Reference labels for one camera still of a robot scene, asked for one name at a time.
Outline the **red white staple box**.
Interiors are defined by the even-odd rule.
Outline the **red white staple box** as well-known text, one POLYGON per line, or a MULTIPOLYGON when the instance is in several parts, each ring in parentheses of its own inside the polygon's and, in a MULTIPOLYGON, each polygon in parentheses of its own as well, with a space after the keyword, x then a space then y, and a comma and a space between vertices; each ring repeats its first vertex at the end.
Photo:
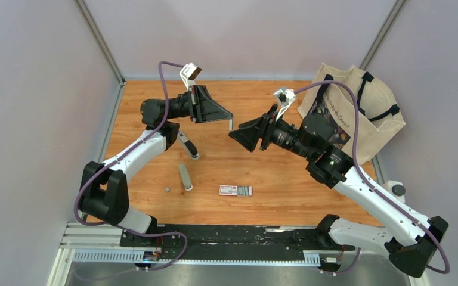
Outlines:
POLYGON ((219 195, 221 196, 242 196, 251 197, 253 192, 252 186, 237 185, 220 185, 219 195))

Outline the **grey-green stapler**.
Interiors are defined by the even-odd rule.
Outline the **grey-green stapler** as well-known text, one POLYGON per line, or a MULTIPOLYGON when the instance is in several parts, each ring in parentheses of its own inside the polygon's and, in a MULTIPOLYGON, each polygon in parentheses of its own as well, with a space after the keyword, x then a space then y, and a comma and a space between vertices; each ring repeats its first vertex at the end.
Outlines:
POLYGON ((190 177, 190 174, 187 170, 187 166, 184 163, 178 165, 178 169, 180 172, 182 184, 186 191, 191 191, 193 189, 193 183, 190 177))

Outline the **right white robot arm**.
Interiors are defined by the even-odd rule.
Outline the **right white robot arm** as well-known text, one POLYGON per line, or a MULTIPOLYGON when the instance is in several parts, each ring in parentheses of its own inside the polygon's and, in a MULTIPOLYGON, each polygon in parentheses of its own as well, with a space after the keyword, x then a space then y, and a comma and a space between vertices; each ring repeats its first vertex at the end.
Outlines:
POLYGON ((444 253, 441 240, 448 222, 421 214, 394 197, 330 143, 333 133, 319 114, 305 116, 296 128, 279 118, 273 105, 261 117, 241 123, 229 137, 248 151, 274 144, 303 157, 313 179, 355 201, 380 223, 378 227, 363 225, 328 214, 317 226, 321 248, 330 250, 339 244, 366 249, 387 257, 408 276, 422 277, 434 254, 444 253))

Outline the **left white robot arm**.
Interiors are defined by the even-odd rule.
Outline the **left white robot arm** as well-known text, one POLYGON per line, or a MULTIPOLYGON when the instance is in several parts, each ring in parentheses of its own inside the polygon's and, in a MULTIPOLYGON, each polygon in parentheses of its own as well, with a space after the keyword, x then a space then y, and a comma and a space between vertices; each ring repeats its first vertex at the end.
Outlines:
POLYGON ((150 160, 167 151, 177 140, 179 124, 188 117, 194 123, 233 119, 233 114, 217 103, 205 85, 191 85, 175 98, 146 99, 140 107, 144 132, 118 155, 102 163, 89 162, 83 169, 81 188, 74 213, 83 212, 100 224, 135 233, 144 247, 158 240, 157 220, 130 205, 128 184, 150 160))

